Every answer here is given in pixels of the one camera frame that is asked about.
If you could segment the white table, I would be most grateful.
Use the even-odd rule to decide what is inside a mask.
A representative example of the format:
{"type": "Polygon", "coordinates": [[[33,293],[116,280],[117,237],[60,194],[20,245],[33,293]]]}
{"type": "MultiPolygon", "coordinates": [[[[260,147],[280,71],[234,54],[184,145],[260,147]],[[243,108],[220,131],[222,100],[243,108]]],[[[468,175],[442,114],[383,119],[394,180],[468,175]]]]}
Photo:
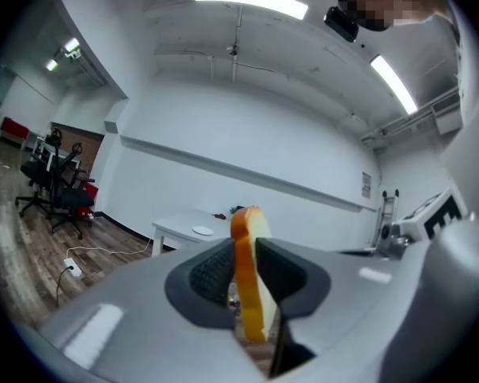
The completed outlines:
{"type": "Polygon", "coordinates": [[[176,240],[178,246],[186,247],[195,243],[227,238],[230,235],[231,221],[217,219],[208,212],[187,210],[162,219],[155,219],[152,226],[154,227],[152,257],[155,257],[162,252],[166,239],[176,240]],[[192,231],[194,226],[208,227],[215,234],[198,235],[192,231]]]}

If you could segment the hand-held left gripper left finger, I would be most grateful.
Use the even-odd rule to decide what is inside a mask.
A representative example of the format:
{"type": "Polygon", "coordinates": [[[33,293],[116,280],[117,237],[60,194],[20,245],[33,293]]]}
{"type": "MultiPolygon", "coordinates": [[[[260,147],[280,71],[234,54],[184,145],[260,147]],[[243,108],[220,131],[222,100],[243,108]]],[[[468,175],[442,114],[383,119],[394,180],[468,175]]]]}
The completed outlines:
{"type": "Polygon", "coordinates": [[[171,270],[164,283],[172,307],[187,321],[207,329],[233,330],[228,288],[235,272],[231,238],[203,243],[203,250],[171,270]]]}

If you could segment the aluminium ladder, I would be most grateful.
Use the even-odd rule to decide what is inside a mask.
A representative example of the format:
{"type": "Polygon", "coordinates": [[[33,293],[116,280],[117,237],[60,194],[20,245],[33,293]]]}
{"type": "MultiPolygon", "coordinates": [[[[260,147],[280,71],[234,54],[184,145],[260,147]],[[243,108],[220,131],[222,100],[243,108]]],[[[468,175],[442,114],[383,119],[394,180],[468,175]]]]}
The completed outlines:
{"type": "Polygon", "coordinates": [[[376,229],[370,245],[371,247],[376,247],[378,245],[379,240],[382,239],[383,234],[386,233],[384,227],[390,227],[391,223],[394,221],[398,209],[399,196],[400,192],[398,189],[394,191],[393,195],[388,194],[387,191],[382,192],[382,202],[378,210],[376,229]]]}

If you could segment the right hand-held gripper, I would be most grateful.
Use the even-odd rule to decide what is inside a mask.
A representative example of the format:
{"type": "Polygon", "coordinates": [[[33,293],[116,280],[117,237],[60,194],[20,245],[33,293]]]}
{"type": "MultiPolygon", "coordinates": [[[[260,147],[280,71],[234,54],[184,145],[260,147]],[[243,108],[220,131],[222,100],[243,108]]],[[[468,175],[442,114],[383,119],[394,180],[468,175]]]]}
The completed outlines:
{"type": "Polygon", "coordinates": [[[432,241],[445,227],[468,215],[463,200],[451,188],[428,198],[408,215],[384,223],[377,251],[390,259],[401,259],[406,249],[417,242],[432,241]]]}

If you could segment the red cabinet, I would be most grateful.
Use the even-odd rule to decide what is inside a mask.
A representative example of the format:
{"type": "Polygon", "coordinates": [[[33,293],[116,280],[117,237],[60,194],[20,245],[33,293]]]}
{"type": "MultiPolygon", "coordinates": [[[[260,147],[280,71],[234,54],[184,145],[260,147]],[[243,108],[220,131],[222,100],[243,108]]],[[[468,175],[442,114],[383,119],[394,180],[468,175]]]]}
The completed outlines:
{"type": "Polygon", "coordinates": [[[30,130],[26,126],[19,124],[18,122],[6,116],[2,120],[2,124],[0,127],[0,136],[3,133],[10,134],[21,140],[27,140],[30,134],[30,130]]]}

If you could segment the sliced bread with orange crust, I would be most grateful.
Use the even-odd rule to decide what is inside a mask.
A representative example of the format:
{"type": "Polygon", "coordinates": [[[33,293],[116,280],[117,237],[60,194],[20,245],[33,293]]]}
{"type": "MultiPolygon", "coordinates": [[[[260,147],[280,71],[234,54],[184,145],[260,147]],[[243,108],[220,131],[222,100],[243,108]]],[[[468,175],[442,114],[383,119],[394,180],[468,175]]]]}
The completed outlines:
{"type": "Polygon", "coordinates": [[[257,270],[256,240],[270,238],[271,231],[259,207],[244,207],[232,216],[234,240],[234,278],[239,295],[245,338],[267,342],[275,320],[277,305],[257,270]]]}

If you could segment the red box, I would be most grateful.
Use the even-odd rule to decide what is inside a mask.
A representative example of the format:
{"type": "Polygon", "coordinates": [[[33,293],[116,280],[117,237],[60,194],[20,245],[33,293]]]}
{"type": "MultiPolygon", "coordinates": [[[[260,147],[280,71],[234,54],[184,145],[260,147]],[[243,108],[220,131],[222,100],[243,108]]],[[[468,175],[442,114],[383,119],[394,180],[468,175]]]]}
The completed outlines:
{"type": "Polygon", "coordinates": [[[86,195],[92,200],[92,203],[90,205],[80,206],[77,210],[77,214],[79,217],[86,218],[89,216],[90,210],[94,206],[98,188],[91,183],[85,183],[82,185],[81,188],[86,193],[86,195]]]}

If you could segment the white desk with open shelf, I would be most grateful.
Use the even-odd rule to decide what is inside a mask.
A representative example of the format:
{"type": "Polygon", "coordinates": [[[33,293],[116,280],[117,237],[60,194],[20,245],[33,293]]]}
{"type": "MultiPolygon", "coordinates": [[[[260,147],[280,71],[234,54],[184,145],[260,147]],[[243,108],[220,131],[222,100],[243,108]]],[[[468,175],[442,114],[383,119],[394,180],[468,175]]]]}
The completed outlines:
{"type": "MultiPolygon", "coordinates": [[[[33,155],[39,156],[43,162],[46,162],[46,171],[49,172],[53,163],[53,158],[55,157],[55,147],[53,145],[47,144],[43,137],[37,136],[34,142],[33,155]]],[[[69,152],[61,149],[59,150],[58,156],[60,160],[63,160],[69,156],[69,152]]],[[[71,163],[73,163],[76,168],[79,168],[81,160],[78,156],[75,156],[71,160],[71,163]]]]}

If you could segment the black office chair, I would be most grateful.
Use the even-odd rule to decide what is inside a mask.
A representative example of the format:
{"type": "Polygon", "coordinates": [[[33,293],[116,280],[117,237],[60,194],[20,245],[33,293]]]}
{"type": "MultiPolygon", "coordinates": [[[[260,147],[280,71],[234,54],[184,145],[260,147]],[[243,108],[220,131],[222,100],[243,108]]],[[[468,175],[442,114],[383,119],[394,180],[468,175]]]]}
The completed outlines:
{"type": "Polygon", "coordinates": [[[61,142],[54,142],[54,157],[50,167],[52,175],[52,184],[49,190],[49,202],[51,209],[48,213],[48,220],[51,220],[53,215],[59,216],[60,219],[51,225],[50,232],[55,233],[56,229],[63,224],[70,223],[79,240],[83,239],[83,234],[78,226],[79,222],[86,223],[89,227],[92,226],[92,220],[80,217],[78,210],[83,207],[93,207],[94,200],[91,195],[84,189],[86,184],[94,183],[95,180],[85,177],[86,170],[80,168],[71,168],[73,175],[69,182],[65,181],[63,177],[63,164],[71,163],[72,156],[67,156],[63,161],[60,161],[59,148],[61,142]]]}
{"type": "Polygon", "coordinates": [[[31,155],[32,160],[25,162],[21,166],[20,171],[29,179],[29,185],[34,187],[34,194],[32,196],[16,196],[14,199],[14,205],[16,207],[20,201],[26,202],[26,205],[19,212],[21,217],[25,215],[25,212],[30,207],[35,206],[46,214],[47,219],[51,218],[51,214],[46,208],[46,205],[50,205],[50,201],[43,199],[41,193],[43,190],[51,189],[55,162],[59,159],[58,149],[61,145],[61,138],[61,131],[58,128],[52,128],[51,133],[44,140],[45,144],[52,146],[54,149],[50,163],[33,153],[31,155]]]}

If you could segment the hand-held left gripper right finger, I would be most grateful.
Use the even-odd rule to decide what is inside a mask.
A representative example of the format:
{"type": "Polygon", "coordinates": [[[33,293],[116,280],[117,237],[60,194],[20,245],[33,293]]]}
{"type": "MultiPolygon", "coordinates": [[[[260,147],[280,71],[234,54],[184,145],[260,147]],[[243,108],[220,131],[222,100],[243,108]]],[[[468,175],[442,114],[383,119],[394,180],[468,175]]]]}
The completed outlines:
{"type": "Polygon", "coordinates": [[[315,357],[297,342],[291,322],[311,316],[331,290],[331,277],[322,267],[283,248],[276,239],[259,238],[257,270],[279,308],[279,332],[270,376],[282,374],[315,357]]]}

